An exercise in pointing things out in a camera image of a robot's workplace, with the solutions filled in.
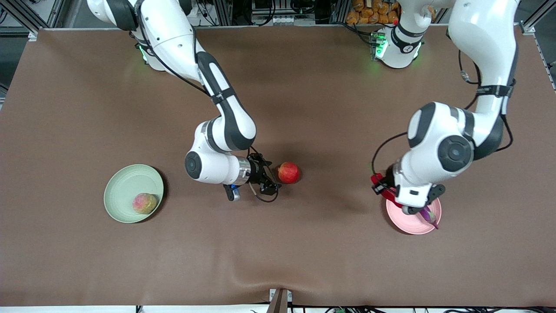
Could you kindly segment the red chili pepper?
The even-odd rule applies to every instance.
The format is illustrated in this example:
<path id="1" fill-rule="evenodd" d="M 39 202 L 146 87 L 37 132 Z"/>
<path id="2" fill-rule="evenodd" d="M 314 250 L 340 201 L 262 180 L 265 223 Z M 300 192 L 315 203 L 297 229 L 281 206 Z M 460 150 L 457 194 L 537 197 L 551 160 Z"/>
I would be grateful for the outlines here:
<path id="1" fill-rule="evenodd" d="M 383 176 L 381 173 L 377 173 L 374 174 L 373 176 L 371 176 L 370 180 L 373 183 L 373 186 L 377 186 L 377 176 Z M 403 205 L 399 204 L 396 201 L 396 196 L 397 196 L 397 190 L 391 189 L 389 188 L 389 190 L 391 191 L 390 195 L 387 195 L 386 197 L 384 197 L 386 200 L 388 200 L 389 202 L 393 203 L 395 206 L 397 206 L 398 208 L 401 208 Z"/>

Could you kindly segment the red apple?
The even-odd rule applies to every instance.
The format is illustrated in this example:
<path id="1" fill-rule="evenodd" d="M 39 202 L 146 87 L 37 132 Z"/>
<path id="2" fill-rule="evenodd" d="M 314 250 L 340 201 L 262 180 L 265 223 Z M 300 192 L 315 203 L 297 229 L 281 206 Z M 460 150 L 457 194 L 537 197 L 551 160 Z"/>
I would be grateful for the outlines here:
<path id="1" fill-rule="evenodd" d="M 296 183 L 301 175 L 300 168 L 292 162 L 284 162 L 278 167 L 278 178 L 282 183 Z"/>

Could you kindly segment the purple eggplant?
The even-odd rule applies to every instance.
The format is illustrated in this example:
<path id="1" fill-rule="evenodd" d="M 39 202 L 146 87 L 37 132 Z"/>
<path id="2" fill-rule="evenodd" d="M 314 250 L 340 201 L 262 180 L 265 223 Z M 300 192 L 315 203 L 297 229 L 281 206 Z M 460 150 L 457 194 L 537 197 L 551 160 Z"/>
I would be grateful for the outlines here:
<path id="1" fill-rule="evenodd" d="M 429 224 L 431 224 L 435 229 L 439 229 L 437 224 L 437 216 L 436 214 L 429 208 L 429 206 L 425 206 L 419 211 L 421 217 Z"/>

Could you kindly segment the pale pink peach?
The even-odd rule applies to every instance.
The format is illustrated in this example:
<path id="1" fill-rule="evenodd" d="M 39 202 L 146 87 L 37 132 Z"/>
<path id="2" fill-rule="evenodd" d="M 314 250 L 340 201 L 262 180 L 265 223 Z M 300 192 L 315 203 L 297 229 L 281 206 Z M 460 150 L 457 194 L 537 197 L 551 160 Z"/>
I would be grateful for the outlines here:
<path id="1" fill-rule="evenodd" d="M 132 201 L 132 208 L 137 214 L 148 215 L 158 205 L 158 200 L 155 195 L 150 193 L 137 194 Z"/>

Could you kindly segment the pink plate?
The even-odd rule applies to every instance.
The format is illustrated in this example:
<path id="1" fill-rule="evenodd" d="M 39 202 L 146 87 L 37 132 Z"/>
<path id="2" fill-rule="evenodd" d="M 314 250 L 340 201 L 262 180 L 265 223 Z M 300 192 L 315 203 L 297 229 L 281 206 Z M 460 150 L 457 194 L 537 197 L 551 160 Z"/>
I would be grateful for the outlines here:
<path id="1" fill-rule="evenodd" d="M 386 200 L 387 214 L 391 222 L 393 222 L 399 230 L 411 235 L 423 235 L 438 229 L 438 224 L 442 216 L 440 200 L 434 200 L 428 208 L 436 217 L 435 224 L 427 222 L 419 213 L 415 215 L 406 215 L 402 212 L 401 208 L 397 207 L 390 200 Z"/>

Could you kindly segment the brown table cloth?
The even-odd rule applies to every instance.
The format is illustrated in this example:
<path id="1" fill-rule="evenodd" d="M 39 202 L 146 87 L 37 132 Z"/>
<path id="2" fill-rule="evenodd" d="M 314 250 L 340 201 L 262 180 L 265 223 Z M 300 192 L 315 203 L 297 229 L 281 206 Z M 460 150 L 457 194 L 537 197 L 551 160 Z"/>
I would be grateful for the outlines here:
<path id="1" fill-rule="evenodd" d="M 279 287 L 310 306 L 556 306 L 556 93 L 534 37 L 516 30 L 515 141 L 446 182 L 439 230 L 399 232 L 372 190 L 381 142 L 426 103 L 474 96 L 445 32 L 391 70 L 342 27 L 198 30 L 255 148 L 302 169 L 263 203 L 189 178 L 217 110 L 127 33 L 41 31 L 0 111 L 0 306 L 258 303 Z M 134 164 L 161 174 L 164 198 L 121 223 L 103 196 Z"/>

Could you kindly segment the pale green plate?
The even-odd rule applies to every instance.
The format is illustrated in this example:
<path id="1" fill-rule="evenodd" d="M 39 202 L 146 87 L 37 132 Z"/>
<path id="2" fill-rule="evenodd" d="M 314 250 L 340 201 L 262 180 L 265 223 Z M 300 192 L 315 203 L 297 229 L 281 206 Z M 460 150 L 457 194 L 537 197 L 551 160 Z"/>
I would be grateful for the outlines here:
<path id="1" fill-rule="evenodd" d="M 164 192 L 162 176 L 155 168 L 144 164 L 127 166 L 107 183 L 103 196 L 105 210 L 118 222 L 139 223 L 154 214 L 164 198 Z M 139 213 L 133 208 L 133 202 L 144 193 L 153 196 L 155 202 L 147 213 Z"/>

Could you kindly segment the white connector strip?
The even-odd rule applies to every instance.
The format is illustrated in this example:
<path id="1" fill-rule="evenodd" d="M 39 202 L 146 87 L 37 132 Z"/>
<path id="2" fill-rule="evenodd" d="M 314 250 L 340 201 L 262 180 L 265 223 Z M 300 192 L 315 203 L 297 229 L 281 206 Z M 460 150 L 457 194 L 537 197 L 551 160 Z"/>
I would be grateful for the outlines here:
<path id="1" fill-rule="evenodd" d="M 298 15 L 298 14 L 278 14 L 270 19 L 268 15 L 253 15 L 252 23 L 255 25 L 265 25 L 265 26 L 294 26 L 303 22 L 308 16 Z"/>

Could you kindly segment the white power strip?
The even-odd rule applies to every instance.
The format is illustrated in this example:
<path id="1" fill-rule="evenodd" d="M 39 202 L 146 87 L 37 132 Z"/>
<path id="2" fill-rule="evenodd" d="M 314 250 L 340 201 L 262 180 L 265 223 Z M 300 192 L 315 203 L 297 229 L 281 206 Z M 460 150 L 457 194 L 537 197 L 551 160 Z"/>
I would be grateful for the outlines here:
<path id="1" fill-rule="evenodd" d="M 193 26 L 219 26 L 216 7 L 211 0 L 191 0 L 192 10 L 187 15 Z"/>

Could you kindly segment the bag of orange snacks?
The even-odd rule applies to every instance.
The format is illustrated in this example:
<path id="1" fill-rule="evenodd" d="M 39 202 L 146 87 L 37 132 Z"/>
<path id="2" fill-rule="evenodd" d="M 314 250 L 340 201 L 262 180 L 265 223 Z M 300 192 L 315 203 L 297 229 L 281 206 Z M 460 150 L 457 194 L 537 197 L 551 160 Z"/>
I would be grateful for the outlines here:
<path id="1" fill-rule="evenodd" d="M 397 24 L 401 5 L 397 0 L 350 0 L 347 24 Z"/>

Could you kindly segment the aluminium frame post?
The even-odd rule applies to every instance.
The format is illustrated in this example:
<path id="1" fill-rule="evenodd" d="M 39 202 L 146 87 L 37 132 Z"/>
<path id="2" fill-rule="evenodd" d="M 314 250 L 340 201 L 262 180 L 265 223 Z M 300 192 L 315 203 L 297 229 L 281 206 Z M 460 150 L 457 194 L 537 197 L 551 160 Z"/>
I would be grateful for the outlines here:
<path id="1" fill-rule="evenodd" d="M 71 0 L 0 0 L 0 38 L 36 38 L 39 30 L 55 28 Z"/>
<path id="2" fill-rule="evenodd" d="M 330 0 L 331 14 L 328 19 L 329 23 L 346 23 L 346 18 L 353 8 L 352 0 Z"/>
<path id="3" fill-rule="evenodd" d="M 234 0 L 213 0 L 217 14 L 218 25 L 222 27 L 232 25 L 232 11 Z"/>
<path id="4" fill-rule="evenodd" d="M 534 34 L 535 26 L 556 8 L 556 0 L 543 0 L 541 5 L 526 19 L 520 21 L 521 32 L 526 35 Z"/>

